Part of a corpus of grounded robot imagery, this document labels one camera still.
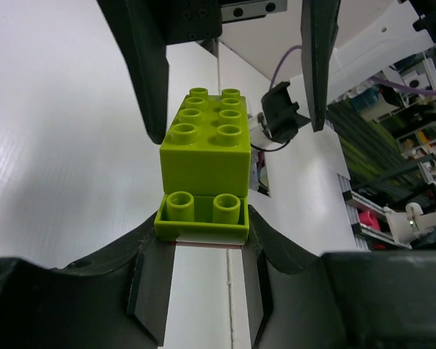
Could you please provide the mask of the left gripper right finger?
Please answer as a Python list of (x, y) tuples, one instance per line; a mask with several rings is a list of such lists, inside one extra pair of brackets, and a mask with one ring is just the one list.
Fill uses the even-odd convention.
[(253, 348), (436, 348), (436, 251), (316, 256), (248, 212)]

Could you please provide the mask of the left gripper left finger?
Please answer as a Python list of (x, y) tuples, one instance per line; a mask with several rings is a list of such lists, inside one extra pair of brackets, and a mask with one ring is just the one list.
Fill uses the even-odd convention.
[(0, 257), (0, 348), (158, 348), (175, 246), (153, 220), (64, 268)]

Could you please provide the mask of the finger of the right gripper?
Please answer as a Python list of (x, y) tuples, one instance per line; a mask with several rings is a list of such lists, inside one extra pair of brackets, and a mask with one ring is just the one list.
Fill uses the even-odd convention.
[(329, 62), (339, 30), (340, 0), (303, 0), (301, 18), (302, 74), (312, 129), (326, 119)]

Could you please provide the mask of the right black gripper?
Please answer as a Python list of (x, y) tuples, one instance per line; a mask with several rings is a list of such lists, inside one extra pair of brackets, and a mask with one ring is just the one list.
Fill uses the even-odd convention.
[(287, 0), (157, 0), (97, 2), (126, 63), (145, 130), (155, 144), (166, 135), (169, 64), (166, 44), (216, 39), (225, 23), (285, 12)]

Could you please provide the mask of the red green purple lego stack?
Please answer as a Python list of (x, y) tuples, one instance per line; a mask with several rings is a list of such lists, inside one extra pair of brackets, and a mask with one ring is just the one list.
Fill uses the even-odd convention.
[(192, 88), (160, 147), (164, 196), (154, 228), (163, 241), (243, 245), (251, 145), (246, 99), (237, 89)]

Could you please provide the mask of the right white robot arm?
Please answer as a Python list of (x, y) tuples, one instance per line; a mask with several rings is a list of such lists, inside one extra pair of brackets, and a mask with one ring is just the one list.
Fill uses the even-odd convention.
[[(172, 44), (210, 41), (228, 23), (285, 12), (287, 1), (100, 1), (99, 8), (124, 58), (146, 132), (166, 136)], [(375, 76), (384, 66), (433, 45), (436, 1), (394, 1), (385, 13), (336, 48), (340, 1), (303, 1), (302, 73), (294, 78), (296, 103), (319, 131), (329, 102)]]

